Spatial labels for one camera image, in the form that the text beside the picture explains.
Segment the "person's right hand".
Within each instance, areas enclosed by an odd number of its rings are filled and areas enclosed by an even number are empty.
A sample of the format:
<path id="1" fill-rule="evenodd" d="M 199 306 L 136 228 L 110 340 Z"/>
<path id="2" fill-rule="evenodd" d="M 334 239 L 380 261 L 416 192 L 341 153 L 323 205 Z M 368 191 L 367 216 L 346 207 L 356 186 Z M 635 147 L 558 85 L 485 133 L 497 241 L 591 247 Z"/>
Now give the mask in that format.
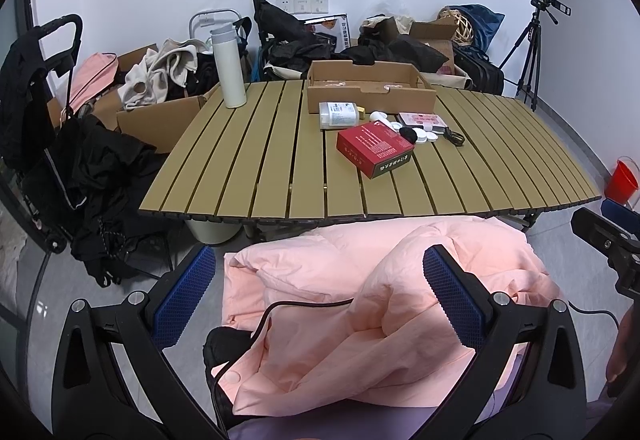
<path id="1" fill-rule="evenodd" d="M 626 370 L 629 359 L 628 342 L 634 332 L 634 310 L 636 306 L 632 305 L 620 321 L 614 347 L 606 364 L 605 379 L 608 384 L 615 382 Z"/>

